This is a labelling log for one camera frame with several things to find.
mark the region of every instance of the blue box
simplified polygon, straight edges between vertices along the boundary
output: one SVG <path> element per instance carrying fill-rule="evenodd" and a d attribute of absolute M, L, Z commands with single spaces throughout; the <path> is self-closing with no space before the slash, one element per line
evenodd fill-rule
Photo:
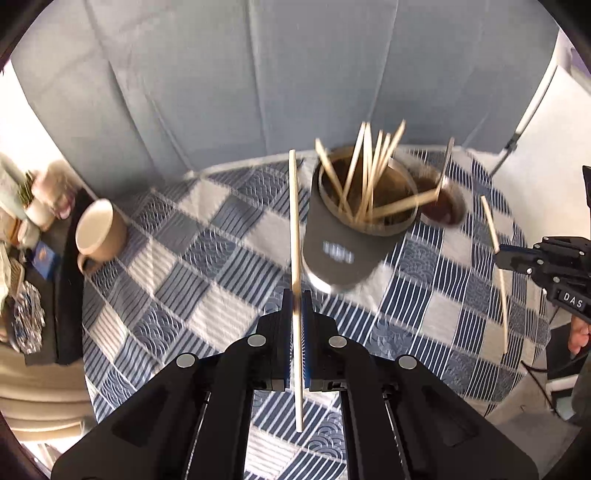
<path fill-rule="evenodd" d="M 51 248 L 43 242 L 39 242 L 35 249 L 35 256 L 33 257 L 33 267 L 39 274 L 49 280 L 53 276 L 57 264 L 60 261 L 60 256 L 57 255 Z"/>

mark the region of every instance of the beige mug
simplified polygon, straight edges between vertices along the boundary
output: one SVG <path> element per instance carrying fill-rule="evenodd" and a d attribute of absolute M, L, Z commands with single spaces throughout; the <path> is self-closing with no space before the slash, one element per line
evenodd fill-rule
<path fill-rule="evenodd" d="M 78 268 L 83 274 L 91 275 L 105 262 L 121 253 L 127 239 L 127 226 L 121 214 L 107 199 L 92 203 L 80 217 L 76 228 Z M 94 264 L 86 268 L 86 261 Z"/>

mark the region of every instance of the human hand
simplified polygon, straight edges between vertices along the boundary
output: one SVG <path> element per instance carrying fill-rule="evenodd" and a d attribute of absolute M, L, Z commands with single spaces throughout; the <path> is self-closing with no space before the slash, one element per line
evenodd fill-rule
<path fill-rule="evenodd" d="M 581 348 L 589 343 L 590 325 L 573 315 L 570 320 L 569 350 L 573 355 L 578 355 Z"/>

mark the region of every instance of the mug handle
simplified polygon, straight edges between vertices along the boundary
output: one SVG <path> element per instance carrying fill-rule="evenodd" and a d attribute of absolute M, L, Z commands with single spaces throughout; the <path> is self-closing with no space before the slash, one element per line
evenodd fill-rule
<path fill-rule="evenodd" d="M 103 262 L 93 262 L 93 265 L 90 268 L 85 268 L 87 260 L 91 260 L 88 255 L 78 254 L 78 270 L 80 270 L 80 273 L 83 275 L 92 275 L 103 264 Z"/>

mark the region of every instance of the checkered tablecloth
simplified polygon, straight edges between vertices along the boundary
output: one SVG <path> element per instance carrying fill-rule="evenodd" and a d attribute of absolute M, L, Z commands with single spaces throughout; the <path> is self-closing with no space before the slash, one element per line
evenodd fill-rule
<path fill-rule="evenodd" d="M 439 166 L 441 151 L 409 149 Z M 84 363 L 103 420 L 182 352 L 223 352 L 280 306 L 290 285 L 287 155 L 202 175 L 118 202 L 131 219 L 116 260 L 87 279 Z M 300 157 L 300 219 L 306 222 L 315 154 Z M 339 332 L 386 358 L 411 353 L 482 414 L 524 377 L 548 341 L 545 298 L 509 273 L 509 352 L 504 355 L 496 268 L 479 195 L 493 208 L 502 243 L 524 245 L 502 193 L 471 155 L 456 149 L 449 176 L 468 205 L 459 229 L 417 223 L 355 290 L 315 308 Z M 345 471 L 338 398 L 307 393 L 298 434 L 291 392 L 257 392 L 245 478 L 332 480 Z"/>

